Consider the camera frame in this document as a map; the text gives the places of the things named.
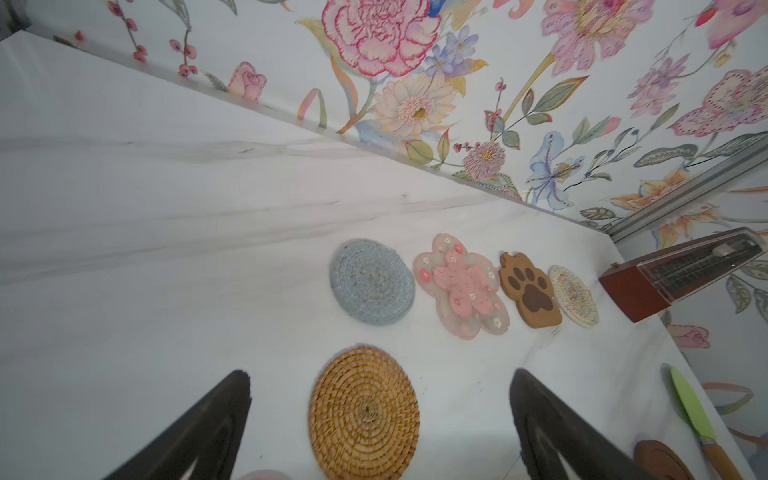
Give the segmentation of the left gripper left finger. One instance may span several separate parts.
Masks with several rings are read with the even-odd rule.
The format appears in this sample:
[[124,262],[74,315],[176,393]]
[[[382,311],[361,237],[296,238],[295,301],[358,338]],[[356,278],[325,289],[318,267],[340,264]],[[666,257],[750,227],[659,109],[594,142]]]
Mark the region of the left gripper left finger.
[[252,402],[249,375],[234,370],[110,479],[229,479]]

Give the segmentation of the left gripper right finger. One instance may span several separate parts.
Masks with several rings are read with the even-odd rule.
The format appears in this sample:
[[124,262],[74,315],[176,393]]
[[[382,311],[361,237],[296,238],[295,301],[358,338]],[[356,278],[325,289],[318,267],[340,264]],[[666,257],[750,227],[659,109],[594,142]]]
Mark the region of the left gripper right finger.
[[529,371],[514,372],[509,402],[530,478],[566,479],[565,465],[581,479],[651,477]]

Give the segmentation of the brown wooden round coaster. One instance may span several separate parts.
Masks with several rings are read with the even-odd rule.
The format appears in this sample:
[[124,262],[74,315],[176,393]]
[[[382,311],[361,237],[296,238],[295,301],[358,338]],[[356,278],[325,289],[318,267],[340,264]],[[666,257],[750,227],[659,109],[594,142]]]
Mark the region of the brown wooden round coaster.
[[642,440],[637,442],[633,458],[639,467],[655,479],[694,479],[694,476],[679,456],[660,441]]

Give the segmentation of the colourful embroidered coaster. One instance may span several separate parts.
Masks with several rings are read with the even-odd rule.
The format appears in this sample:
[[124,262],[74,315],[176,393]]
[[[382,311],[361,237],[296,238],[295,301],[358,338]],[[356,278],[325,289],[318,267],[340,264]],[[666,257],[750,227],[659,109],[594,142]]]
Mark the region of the colourful embroidered coaster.
[[549,278],[555,300],[568,318],[585,328],[599,323],[599,313],[591,291],[575,273],[563,266],[553,265],[549,270]]

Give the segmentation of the brown paw coaster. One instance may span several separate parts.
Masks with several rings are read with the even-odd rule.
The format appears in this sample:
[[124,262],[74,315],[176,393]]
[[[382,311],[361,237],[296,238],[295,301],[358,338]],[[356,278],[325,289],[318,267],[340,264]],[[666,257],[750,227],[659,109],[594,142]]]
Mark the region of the brown paw coaster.
[[500,264],[501,289],[516,304],[522,320],[533,329],[559,326],[562,314],[547,274],[520,252],[502,253]]

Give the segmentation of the pink flower coaster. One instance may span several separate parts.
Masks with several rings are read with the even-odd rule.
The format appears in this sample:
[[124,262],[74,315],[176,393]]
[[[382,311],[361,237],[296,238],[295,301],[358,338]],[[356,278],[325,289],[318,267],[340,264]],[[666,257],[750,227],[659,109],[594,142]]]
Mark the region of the pink flower coaster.
[[446,330],[462,340],[472,340],[482,330],[503,335],[510,316],[498,295],[500,275],[486,257],[468,251],[456,237],[440,233],[429,252],[413,262],[416,282],[436,301],[438,317]]
[[291,480],[291,478],[276,470],[257,470],[241,476],[238,480]]

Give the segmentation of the grey woven coaster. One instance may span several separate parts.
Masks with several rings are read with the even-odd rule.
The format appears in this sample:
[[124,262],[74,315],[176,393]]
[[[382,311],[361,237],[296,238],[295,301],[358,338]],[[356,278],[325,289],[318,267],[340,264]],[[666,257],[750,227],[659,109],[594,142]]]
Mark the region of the grey woven coaster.
[[413,306],[415,280],[398,253],[371,239],[352,239],[335,252],[329,266],[331,290],[355,320],[387,326]]

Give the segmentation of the rattan woven coaster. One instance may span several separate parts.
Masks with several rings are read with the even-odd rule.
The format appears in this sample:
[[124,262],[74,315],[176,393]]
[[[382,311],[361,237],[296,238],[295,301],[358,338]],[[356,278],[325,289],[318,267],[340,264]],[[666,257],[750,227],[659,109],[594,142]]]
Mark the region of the rattan woven coaster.
[[310,397],[309,439],[329,479],[400,479],[418,445],[414,387],[385,351],[360,345],[334,357]]

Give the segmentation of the red brown metronome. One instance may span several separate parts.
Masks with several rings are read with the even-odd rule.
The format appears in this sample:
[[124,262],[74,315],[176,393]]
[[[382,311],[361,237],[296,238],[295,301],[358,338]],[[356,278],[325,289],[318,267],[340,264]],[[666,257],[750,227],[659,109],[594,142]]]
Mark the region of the red brown metronome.
[[766,252],[766,241],[741,227],[614,264],[599,282],[629,320],[637,323]]

